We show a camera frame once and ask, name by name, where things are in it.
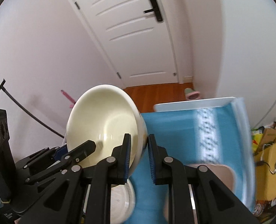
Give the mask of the plain white plate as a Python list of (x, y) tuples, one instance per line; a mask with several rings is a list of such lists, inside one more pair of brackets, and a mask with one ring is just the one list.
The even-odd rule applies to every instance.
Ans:
[(110, 223), (124, 223), (135, 208), (135, 191), (130, 180), (111, 189)]

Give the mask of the brown square bowl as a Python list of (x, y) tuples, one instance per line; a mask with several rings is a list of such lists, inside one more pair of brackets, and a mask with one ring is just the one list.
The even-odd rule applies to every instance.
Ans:
[[(206, 164), (208, 167), (233, 193), (235, 192), (235, 172), (227, 165), (223, 164)], [(167, 191), (165, 205), (164, 205), (164, 218), (169, 221), (169, 191)]]

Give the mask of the cream ceramic bowl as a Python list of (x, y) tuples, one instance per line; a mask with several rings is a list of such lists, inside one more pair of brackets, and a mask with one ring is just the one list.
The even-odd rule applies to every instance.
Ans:
[(72, 108), (66, 126), (67, 149), (72, 151), (88, 140), (95, 142), (95, 151), (80, 161), (83, 168), (94, 166), (111, 156), (126, 133), (131, 136), (132, 175), (146, 148), (146, 123), (125, 91), (109, 84), (98, 85), (86, 91)]

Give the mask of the blue patterned tablecloth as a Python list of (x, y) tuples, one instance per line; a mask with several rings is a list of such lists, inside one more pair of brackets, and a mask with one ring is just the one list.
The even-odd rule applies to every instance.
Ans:
[(158, 104), (131, 177), (128, 223), (257, 223), (255, 165), (242, 98)]

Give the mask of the yellow cardboard box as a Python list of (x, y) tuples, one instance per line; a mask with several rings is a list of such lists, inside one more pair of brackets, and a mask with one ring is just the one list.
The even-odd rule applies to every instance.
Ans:
[(252, 151), (256, 176), (256, 206), (260, 216), (267, 205), (276, 204), (276, 119), (252, 130)]

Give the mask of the black clothes rack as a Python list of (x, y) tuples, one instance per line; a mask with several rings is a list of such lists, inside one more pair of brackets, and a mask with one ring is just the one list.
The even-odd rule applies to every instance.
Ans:
[(39, 118), (37, 118), (35, 115), (33, 115), (30, 111), (28, 111), (22, 104), (20, 104), (8, 91), (7, 89), (4, 87), (6, 81), (5, 79), (2, 80), (2, 82), (0, 83), (0, 91), (3, 91), (7, 97), (15, 104), (17, 105), (23, 112), (25, 112), (28, 116), (30, 116), (32, 119), (34, 119), (37, 123), (39, 123), (40, 125), (42, 125), (44, 128), (46, 128), (47, 130), (51, 131), (52, 133), (54, 133), (55, 135), (59, 136), (60, 138), (64, 138), (64, 136), (62, 134), (60, 134), (59, 132), (57, 132), (56, 130), (54, 130), (53, 128), (51, 128), (50, 126), (48, 126), (47, 124), (45, 124), (44, 122), (42, 122)]

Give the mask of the white door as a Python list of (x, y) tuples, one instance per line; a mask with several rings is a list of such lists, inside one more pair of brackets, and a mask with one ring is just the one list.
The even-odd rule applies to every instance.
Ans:
[(177, 68), (164, 10), (157, 22), (149, 0), (74, 0), (125, 87), (176, 83)]

